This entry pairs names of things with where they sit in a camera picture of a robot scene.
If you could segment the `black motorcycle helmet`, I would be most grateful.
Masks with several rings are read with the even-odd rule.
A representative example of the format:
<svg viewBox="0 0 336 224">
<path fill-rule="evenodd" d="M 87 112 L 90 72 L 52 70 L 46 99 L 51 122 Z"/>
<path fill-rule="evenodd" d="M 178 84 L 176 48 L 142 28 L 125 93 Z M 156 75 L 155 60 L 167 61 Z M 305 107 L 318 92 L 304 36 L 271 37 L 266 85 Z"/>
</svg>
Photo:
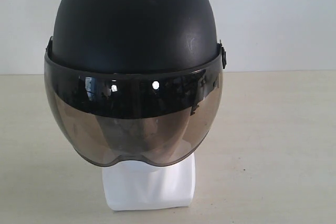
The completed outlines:
<svg viewBox="0 0 336 224">
<path fill-rule="evenodd" d="M 209 0 L 61 0 L 44 79 L 84 160 L 165 167 L 206 138 L 225 65 Z"/>
</svg>

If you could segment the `white mannequin head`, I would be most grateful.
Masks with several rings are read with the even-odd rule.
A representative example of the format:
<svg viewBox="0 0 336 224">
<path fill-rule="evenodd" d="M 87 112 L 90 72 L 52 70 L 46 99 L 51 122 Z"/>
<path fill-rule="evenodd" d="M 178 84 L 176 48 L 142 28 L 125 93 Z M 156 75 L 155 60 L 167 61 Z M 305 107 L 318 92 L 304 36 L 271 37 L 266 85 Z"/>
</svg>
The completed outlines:
<svg viewBox="0 0 336 224">
<path fill-rule="evenodd" d="M 194 154 L 165 167 L 123 161 L 102 169 L 106 202 L 114 211 L 188 207 L 195 182 Z"/>
</svg>

